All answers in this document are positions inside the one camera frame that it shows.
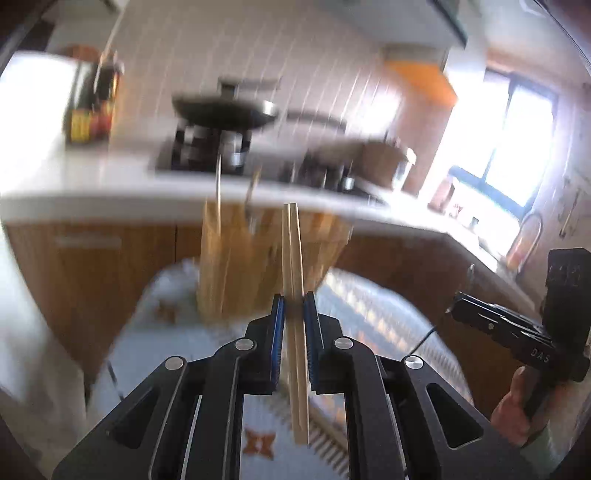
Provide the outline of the person's right hand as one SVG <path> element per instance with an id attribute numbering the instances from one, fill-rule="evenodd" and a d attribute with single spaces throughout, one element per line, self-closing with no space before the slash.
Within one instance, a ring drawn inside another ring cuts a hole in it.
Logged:
<path id="1" fill-rule="evenodd" d="M 530 438 L 546 425 L 548 414 L 540 411 L 531 420 L 524 411 L 524 397 L 529 373 L 525 366 L 519 367 L 512 378 L 508 393 L 494 409 L 490 422 L 511 444 L 524 447 Z"/>

